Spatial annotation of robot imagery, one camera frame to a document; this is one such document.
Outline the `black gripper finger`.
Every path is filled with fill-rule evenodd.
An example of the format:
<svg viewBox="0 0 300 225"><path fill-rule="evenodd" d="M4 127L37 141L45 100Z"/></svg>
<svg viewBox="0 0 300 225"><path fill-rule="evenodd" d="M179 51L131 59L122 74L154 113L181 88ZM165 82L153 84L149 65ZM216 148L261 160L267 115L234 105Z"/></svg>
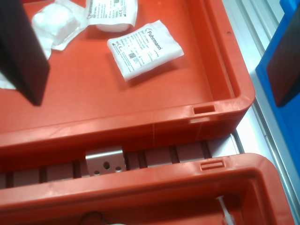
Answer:
<svg viewBox="0 0 300 225"><path fill-rule="evenodd" d="M50 65L20 0L0 2L0 70L33 105L41 105Z"/></svg>
<svg viewBox="0 0 300 225"><path fill-rule="evenodd" d="M282 107L300 93L300 12L295 11L267 66L277 106Z"/></svg>

